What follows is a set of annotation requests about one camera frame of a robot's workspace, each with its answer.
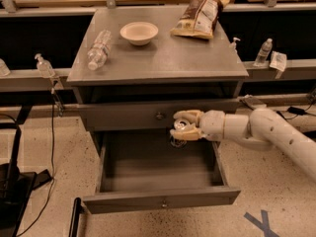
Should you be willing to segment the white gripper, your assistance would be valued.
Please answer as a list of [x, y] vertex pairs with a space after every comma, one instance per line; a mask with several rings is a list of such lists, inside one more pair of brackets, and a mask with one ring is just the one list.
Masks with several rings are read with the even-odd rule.
[[199, 128], [190, 130], [171, 129], [170, 134], [178, 140], [196, 141], [206, 138], [210, 141], [223, 139], [225, 113], [223, 111], [208, 111], [203, 113], [200, 110], [186, 110], [174, 113], [175, 120], [183, 120], [186, 123], [199, 124]]

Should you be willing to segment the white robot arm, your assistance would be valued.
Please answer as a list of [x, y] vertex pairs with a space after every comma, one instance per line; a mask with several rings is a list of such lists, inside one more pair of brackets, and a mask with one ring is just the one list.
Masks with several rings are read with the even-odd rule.
[[179, 111], [174, 120], [170, 134], [176, 140], [232, 140], [254, 150], [274, 146], [316, 181], [316, 142], [271, 109], [256, 108], [248, 116], [215, 110]]

